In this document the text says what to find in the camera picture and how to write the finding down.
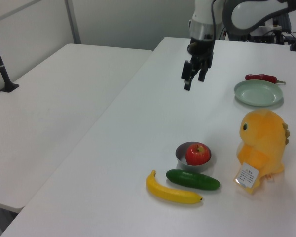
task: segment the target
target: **green cucumber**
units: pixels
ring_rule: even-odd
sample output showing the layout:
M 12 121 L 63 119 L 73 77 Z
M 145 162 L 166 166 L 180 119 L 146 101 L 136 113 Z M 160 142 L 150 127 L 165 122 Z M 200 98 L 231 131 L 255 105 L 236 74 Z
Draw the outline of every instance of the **green cucumber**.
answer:
M 205 174 L 189 172 L 181 169 L 171 169 L 166 173 L 167 178 L 175 183 L 185 187 L 216 190 L 220 187 L 220 182 Z

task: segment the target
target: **yellow plush dinosaur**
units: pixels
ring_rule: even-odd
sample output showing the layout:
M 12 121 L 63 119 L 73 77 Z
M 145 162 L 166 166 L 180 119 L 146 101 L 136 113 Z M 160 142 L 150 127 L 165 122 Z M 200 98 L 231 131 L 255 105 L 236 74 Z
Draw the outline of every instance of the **yellow plush dinosaur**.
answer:
M 245 115 L 240 126 L 242 143 L 237 157 L 241 165 L 245 162 L 259 171 L 252 188 L 247 187 L 246 191 L 252 193 L 265 175 L 284 170 L 282 156 L 289 135 L 287 124 L 271 110 L 258 109 Z

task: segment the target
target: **gray bowl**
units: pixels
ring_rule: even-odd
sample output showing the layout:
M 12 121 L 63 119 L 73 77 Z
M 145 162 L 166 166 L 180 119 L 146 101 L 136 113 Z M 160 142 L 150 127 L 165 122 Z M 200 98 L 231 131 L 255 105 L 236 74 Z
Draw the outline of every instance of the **gray bowl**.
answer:
M 191 171 L 191 172 L 203 172 L 205 171 L 211 164 L 211 157 L 212 157 L 212 152 L 211 150 L 209 149 L 210 151 L 210 158 L 209 160 L 205 163 L 205 164 L 201 164 L 201 165 L 189 165 L 187 164 L 186 162 L 186 159 L 185 159 L 185 154 L 186 154 L 186 151 L 188 149 L 188 147 L 194 143 L 197 143 L 197 142 L 185 142 L 181 145 L 178 146 L 178 148 L 176 149 L 176 157 L 177 157 L 177 160 L 178 160 L 178 165 L 181 169 L 183 170 L 186 170 L 186 171 Z

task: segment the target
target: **banana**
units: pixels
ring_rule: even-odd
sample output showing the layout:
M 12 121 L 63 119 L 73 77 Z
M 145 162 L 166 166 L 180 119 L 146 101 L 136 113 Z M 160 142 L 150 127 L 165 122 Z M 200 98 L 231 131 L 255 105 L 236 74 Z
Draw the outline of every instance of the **banana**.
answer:
M 159 198 L 184 204 L 195 204 L 203 198 L 199 194 L 190 191 L 170 189 L 160 185 L 155 179 L 156 171 L 153 170 L 146 179 L 148 190 Z

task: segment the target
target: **white countertop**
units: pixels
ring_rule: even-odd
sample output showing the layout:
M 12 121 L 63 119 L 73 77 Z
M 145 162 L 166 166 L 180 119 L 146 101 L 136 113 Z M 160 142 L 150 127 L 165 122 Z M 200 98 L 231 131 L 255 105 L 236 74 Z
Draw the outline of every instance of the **white countertop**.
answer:
M 68 44 L 0 93 L 0 207 L 19 212 L 151 55 Z
M 183 90 L 189 39 L 165 38 L 2 237 L 209 236 L 296 237 L 296 52 L 288 46 L 218 41 L 205 82 Z M 255 109 L 237 102 L 246 74 L 285 80 L 284 103 L 270 109 L 289 125 L 285 172 L 250 195 L 233 179 L 240 123 Z M 212 150 L 204 172 L 217 191 L 171 184 L 175 150 L 187 141 Z M 194 190 L 200 204 L 152 196 L 145 179 L 156 170 L 167 187 Z

